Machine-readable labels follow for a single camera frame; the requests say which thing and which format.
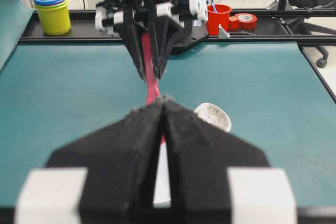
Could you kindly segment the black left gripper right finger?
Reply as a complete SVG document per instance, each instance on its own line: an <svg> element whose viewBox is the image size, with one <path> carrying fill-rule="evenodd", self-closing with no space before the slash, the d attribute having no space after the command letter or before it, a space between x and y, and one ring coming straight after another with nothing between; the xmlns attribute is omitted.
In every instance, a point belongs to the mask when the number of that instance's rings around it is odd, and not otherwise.
<svg viewBox="0 0 336 224"><path fill-rule="evenodd" d="M230 223L227 168L269 167L265 153L174 101L163 119L174 223Z"/></svg>

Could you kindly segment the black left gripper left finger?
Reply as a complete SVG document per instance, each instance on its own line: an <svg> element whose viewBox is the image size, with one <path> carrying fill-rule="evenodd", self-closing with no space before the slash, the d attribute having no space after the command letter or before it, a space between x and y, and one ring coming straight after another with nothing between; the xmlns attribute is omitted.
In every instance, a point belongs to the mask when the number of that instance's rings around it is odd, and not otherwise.
<svg viewBox="0 0 336 224"><path fill-rule="evenodd" d="M163 109L156 101L53 151L46 167L88 170L83 223L135 223L153 212Z"/></svg>

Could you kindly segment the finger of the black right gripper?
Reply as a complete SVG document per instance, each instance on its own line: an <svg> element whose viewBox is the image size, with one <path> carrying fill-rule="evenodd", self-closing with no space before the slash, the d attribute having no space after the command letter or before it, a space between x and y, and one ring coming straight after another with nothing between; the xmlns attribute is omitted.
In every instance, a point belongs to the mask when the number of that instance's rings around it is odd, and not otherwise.
<svg viewBox="0 0 336 224"><path fill-rule="evenodd" d="M123 22L115 24L114 29L120 35L124 45L130 53L140 78L146 82L143 48L141 43L141 36L144 34L145 29L135 22L130 7L126 7L123 10Z"/></svg>
<svg viewBox="0 0 336 224"><path fill-rule="evenodd" d="M183 26L168 16L148 16L151 59L156 80L162 78L169 55L183 30Z"/></svg>

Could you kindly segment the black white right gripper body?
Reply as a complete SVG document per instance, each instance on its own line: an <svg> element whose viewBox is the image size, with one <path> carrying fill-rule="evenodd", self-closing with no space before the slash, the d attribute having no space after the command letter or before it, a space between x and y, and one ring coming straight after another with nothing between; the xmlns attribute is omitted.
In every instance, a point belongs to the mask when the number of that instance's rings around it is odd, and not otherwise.
<svg viewBox="0 0 336 224"><path fill-rule="evenodd" d="M207 0L103 0L96 4L95 28L112 35L116 25L125 23L127 8L131 20L143 28L150 16L167 17L181 28L187 20L208 20Z"/></svg>

